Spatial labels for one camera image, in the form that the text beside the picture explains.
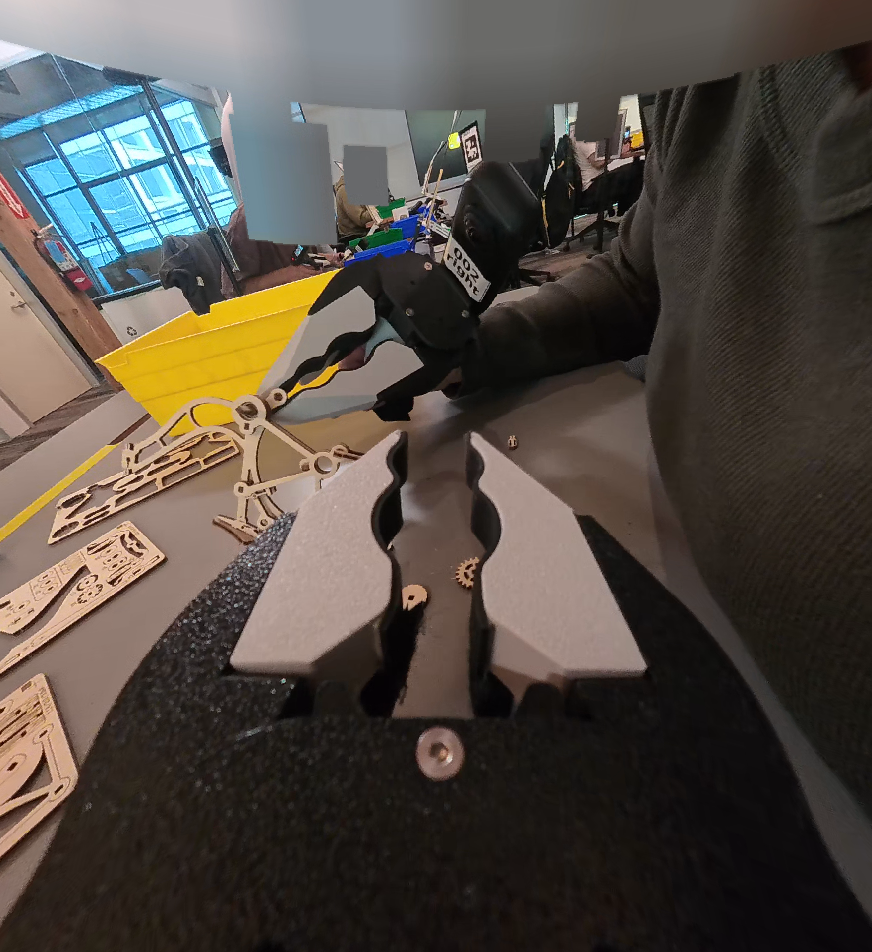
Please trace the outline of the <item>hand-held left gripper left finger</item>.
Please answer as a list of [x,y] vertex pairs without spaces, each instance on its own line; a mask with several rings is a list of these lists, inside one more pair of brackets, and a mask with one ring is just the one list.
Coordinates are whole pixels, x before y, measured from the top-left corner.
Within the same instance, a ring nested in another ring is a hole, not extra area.
[[408,436],[383,438],[299,508],[230,657],[248,675],[368,681],[402,606],[389,550],[403,527]]

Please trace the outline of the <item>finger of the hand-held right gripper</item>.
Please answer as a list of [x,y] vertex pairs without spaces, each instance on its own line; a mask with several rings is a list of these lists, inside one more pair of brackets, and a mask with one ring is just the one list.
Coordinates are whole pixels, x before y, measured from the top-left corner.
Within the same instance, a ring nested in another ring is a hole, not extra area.
[[338,370],[322,386],[297,393],[282,407],[282,421],[313,422],[370,411],[383,390],[422,368],[416,351],[396,341],[385,341],[362,367]]
[[366,345],[368,363],[374,349],[391,340],[393,327],[376,314],[369,296],[343,296],[312,307],[265,374],[259,396],[267,407],[282,408],[305,388],[318,386],[318,378],[358,346]]

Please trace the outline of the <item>wooden model frame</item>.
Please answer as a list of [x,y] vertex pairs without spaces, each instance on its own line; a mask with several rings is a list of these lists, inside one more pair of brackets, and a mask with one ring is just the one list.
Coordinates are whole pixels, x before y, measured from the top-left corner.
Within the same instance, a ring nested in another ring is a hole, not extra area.
[[[241,458],[239,479],[233,492],[237,499],[237,511],[232,517],[218,516],[213,524],[227,530],[243,543],[256,540],[284,514],[272,500],[273,490],[286,482],[302,477],[312,477],[315,488],[334,476],[341,465],[358,460],[362,453],[346,445],[336,445],[325,450],[315,450],[286,429],[268,420],[271,411],[282,408],[288,401],[287,393],[279,388],[267,396],[244,395],[236,400],[204,397],[192,400],[175,411],[156,432],[139,443],[125,445],[121,455],[122,478],[117,488],[137,486],[139,482],[156,483],[158,491],[165,488],[161,471],[172,459],[178,469],[186,468],[188,462],[179,460],[182,450],[189,450],[187,443],[205,437],[222,437],[231,443]],[[233,425],[201,425],[197,419],[198,408],[216,406],[228,411]],[[263,437],[270,434],[299,456],[299,470],[287,476],[265,480],[261,476],[259,453]]]

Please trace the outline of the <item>emptied wooden parts sheet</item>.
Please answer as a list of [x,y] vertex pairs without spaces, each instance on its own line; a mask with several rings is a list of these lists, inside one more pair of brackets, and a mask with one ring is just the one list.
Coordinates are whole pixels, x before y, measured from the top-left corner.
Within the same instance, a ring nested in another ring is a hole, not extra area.
[[61,497],[49,544],[62,541],[239,455],[237,435],[199,427],[173,439],[157,436],[124,447],[121,469]]

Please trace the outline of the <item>wooden parts sheet curved cutout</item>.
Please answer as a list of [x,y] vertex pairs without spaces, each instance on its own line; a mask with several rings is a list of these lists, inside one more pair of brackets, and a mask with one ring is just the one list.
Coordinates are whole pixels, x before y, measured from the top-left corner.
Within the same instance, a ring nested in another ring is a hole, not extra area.
[[0,598],[0,634],[29,637],[0,660],[0,678],[167,560],[125,521]]

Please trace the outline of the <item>wooden parts sheet slotted strips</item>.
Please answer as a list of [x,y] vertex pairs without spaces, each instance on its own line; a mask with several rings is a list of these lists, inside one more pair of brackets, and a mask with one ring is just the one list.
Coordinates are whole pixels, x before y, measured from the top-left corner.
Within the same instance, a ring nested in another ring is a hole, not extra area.
[[75,790],[80,769],[45,674],[0,702],[0,863]]

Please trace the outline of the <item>yellow plastic bin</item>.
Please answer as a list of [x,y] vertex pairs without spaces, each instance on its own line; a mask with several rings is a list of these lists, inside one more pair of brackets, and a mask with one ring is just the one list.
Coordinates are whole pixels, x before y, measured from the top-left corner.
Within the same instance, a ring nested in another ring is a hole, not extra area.
[[335,270],[187,312],[97,361],[157,424],[205,397],[254,394]]

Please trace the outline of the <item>dark jacket on chair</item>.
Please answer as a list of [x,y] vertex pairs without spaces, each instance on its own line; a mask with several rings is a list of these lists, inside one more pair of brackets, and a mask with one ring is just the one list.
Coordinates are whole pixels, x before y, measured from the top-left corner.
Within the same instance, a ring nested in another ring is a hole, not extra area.
[[221,262],[204,232],[166,235],[161,244],[159,280],[166,290],[178,289],[197,315],[225,300],[221,287]]

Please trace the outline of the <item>black backpack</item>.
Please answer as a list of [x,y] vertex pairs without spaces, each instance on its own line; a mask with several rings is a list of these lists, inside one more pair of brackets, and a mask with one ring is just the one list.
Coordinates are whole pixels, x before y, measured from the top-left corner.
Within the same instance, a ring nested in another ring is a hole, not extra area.
[[542,227],[549,248],[556,248],[565,240],[580,191],[582,178],[574,140],[571,136],[564,135],[559,140],[551,160],[551,174],[541,200]]

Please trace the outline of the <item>recycling bin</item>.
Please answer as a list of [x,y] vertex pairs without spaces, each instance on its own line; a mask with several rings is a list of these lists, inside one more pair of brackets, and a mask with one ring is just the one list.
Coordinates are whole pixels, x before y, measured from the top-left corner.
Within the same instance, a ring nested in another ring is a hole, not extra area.
[[101,304],[101,313],[116,334],[119,347],[190,310],[180,289],[165,289],[160,284]]

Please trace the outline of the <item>large glass window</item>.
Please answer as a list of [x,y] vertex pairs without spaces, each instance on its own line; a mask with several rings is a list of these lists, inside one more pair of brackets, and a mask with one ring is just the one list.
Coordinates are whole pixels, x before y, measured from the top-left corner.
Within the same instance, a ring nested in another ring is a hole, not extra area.
[[212,157],[211,91],[116,85],[97,65],[37,54],[0,68],[0,172],[33,220],[60,234],[106,295],[158,278],[168,235],[236,208]]

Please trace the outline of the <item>red fire extinguisher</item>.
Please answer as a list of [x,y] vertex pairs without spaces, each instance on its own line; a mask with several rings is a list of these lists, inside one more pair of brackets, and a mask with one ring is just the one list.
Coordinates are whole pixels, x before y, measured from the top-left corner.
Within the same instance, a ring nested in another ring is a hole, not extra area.
[[64,244],[53,226],[33,230],[32,235],[37,253],[49,263],[50,267],[58,272],[66,284],[73,287],[77,292],[91,294],[96,291],[95,284]]

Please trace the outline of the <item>yellow tape stripe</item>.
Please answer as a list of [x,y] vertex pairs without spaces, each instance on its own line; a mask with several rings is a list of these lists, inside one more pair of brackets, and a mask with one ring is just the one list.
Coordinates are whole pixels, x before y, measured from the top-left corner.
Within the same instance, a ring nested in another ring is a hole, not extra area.
[[81,464],[79,464],[74,470],[62,477],[59,482],[53,484],[43,493],[43,495],[35,499],[28,506],[25,506],[24,509],[22,509],[19,513],[2,525],[0,528],[0,543],[7,539],[20,527],[25,525],[28,521],[30,521],[50,502],[59,499],[61,495],[65,494],[65,492],[73,485],[74,482],[83,477],[85,473],[88,472],[88,470],[91,470],[99,462],[107,458],[109,454],[117,448],[117,446],[117,443],[112,443],[97,450],[90,457],[86,458]]

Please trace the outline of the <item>wall display screen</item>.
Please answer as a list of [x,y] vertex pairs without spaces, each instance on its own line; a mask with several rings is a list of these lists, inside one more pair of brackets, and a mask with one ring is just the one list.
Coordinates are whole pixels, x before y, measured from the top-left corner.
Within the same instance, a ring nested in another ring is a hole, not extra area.
[[[413,147],[419,183],[425,180],[430,160],[437,147],[447,139],[450,132],[461,133],[466,127],[477,124],[480,131],[485,125],[485,110],[464,111],[406,111],[406,121]],[[442,148],[436,158],[429,181],[435,182],[442,170],[442,181],[465,178],[466,161],[462,148]]]

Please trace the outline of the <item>wooden support post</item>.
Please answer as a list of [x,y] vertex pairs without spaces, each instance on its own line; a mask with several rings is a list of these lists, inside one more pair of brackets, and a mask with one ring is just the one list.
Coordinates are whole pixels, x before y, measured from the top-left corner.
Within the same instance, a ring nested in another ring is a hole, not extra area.
[[85,292],[66,284],[56,270],[37,253],[31,216],[19,220],[0,199],[0,244],[25,274],[42,304],[60,321],[85,356],[97,360],[119,348],[119,340],[101,311]]

